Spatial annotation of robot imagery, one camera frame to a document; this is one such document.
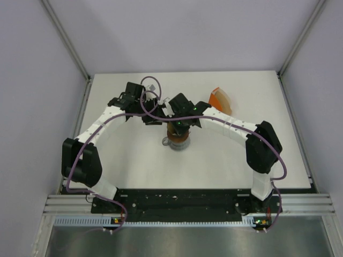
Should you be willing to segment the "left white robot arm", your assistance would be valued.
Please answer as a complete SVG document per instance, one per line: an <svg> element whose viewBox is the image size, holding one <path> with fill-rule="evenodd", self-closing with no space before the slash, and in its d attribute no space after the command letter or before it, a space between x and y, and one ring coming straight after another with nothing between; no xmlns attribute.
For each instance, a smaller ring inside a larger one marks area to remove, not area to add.
<svg viewBox="0 0 343 257"><path fill-rule="evenodd" d="M80 183L85 191L102 198L109 212L121 208L121 198L116 196L118 188L104 176L99 149L111 135L131 117L144 121L161 106L161 85L155 93L152 86L128 82L125 91L106 105L100 117L76 138L67 138L62 144L62 176L67 179L69 193L79 192L70 188L70 182Z"/></svg>

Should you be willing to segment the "single brown paper filter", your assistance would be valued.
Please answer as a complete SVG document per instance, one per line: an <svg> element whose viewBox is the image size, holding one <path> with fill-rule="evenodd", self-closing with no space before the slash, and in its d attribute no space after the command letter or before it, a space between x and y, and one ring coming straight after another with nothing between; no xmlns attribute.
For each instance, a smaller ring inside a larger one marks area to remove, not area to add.
<svg viewBox="0 0 343 257"><path fill-rule="evenodd" d="M171 135L183 137L189 135L189 126L183 125L181 122L168 122L167 130Z"/></svg>

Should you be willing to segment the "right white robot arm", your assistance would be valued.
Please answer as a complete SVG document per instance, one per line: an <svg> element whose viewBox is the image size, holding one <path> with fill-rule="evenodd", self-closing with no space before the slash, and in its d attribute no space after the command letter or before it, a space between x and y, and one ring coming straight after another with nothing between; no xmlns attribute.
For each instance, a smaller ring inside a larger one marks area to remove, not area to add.
<svg viewBox="0 0 343 257"><path fill-rule="evenodd" d="M245 148L246 162L252 169L250 206L257 212L270 205L273 193L272 167L279 161L282 145L273 126L266 121L247 123L217 110L203 101L193 104L184 94L163 100L167 136L162 143L174 150L183 150L190 144L189 129L197 126L221 133Z"/></svg>

